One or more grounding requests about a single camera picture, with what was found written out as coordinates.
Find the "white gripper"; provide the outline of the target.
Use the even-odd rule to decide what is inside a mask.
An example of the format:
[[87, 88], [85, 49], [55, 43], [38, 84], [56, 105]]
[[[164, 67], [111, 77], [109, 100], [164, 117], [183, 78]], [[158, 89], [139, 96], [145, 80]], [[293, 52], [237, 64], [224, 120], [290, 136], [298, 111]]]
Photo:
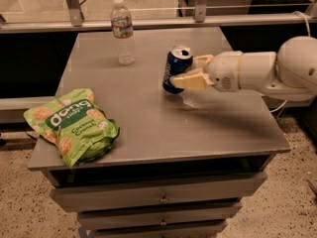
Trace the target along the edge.
[[239, 90], [239, 69], [243, 53], [224, 52], [213, 55], [198, 56], [193, 59], [192, 70], [174, 75], [170, 78], [176, 88], [188, 90], [205, 90], [209, 86], [221, 92]]

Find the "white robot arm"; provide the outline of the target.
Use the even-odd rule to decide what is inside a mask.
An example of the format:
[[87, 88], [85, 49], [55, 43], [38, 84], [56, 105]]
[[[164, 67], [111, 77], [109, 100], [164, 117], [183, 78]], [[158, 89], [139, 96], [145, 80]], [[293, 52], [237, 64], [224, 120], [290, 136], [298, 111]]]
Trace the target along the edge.
[[177, 88], [220, 92], [254, 90], [263, 96], [306, 101], [317, 96], [317, 39], [287, 40], [277, 52], [223, 52], [194, 59], [185, 73], [170, 78]]

